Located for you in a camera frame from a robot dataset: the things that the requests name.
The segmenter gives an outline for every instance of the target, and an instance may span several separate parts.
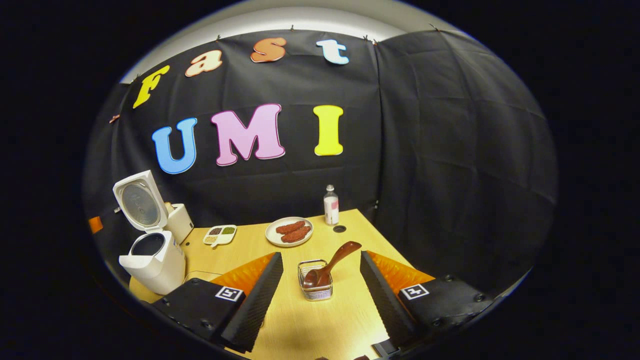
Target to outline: sausage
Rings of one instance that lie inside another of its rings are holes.
[[[276,233],[286,235],[286,234],[289,234],[289,233],[293,233],[295,230],[298,230],[299,228],[303,227],[304,225],[305,225],[305,222],[300,220],[300,221],[295,222],[293,224],[278,226],[278,227],[276,227]]]
[[[284,243],[293,243],[296,242],[298,240],[302,240],[305,238],[305,236],[307,235],[307,233],[311,231],[311,227],[310,226],[303,226],[301,228],[299,228],[298,230],[295,230],[293,233],[289,233],[286,234],[285,236],[282,237],[282,242]]]

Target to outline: pink letter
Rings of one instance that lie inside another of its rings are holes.
[[[258,140],[258,159],[275,159],[284,155],[284,148],[280,146],[278,138],[278,113],[282,107],[279,104],[265,104],[258,106],[253,113],[248,127],[244,127],[236,113],[223,111],[213,115],[211,122],[218,127],[218,143],[220,156],[216,163],[221,167],[236,163],[238,157],[231,151],[233,142],[244,160],[249,160],[253,144]]]

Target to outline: wire basket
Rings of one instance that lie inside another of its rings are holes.
[[[298,282],[300,283],[300,289],[302,290],[302,294],[304,294],[305,299],[309,301],[320,301],[326,300],[333,295],[333,278],[331,277],[331,274],[329,274],[329,285],[317,286],[315,288],[308,289],[303,287],[303,282],[308,272],[311,270],[322,269],[326,265],[326,261],[322,259],[302,261],[298,264]]]

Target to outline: yellow letter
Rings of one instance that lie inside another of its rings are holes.
[[[320,123],[320,136],[315,153],[318,156],[340,155],[342,145],[338,142],[338,118],[344,112],[340,106],[320,105],[314,108]]]
[[[191,76],[196,76],[203,71],[217,69],[222,64],[220,56],[222,56],[222,51],[220,50],[209,51],[208,53],[198,56],[191,60],[193,65],[187,69],[184,75],[190,78]]]
[[[169,65],[161,68],[160,70],[154,72],[153,74],[147,76],[142,81],[142,87],[140,88],[140,94],[138,94],[138,99],[133,104],[133,108],[137,108],[143,102],[149,100],[151,95],[149,92],[156,88],[158,82],[160,82],[160,76],[166,74],[169,71]]]

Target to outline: brown spatula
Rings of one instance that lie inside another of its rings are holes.
[[[344,259],[350,253],[358,250],[362,247],[362,244],[355,241],[347,241],[341,246],[338,251],[335,252],[331,261],[322,269],[311,270],[305,276],[305,280],[302,283],[302,287],[305,289],[315,288],[317,286],[329,285],[329,273],[331,269],[338,263],[338,261]]]

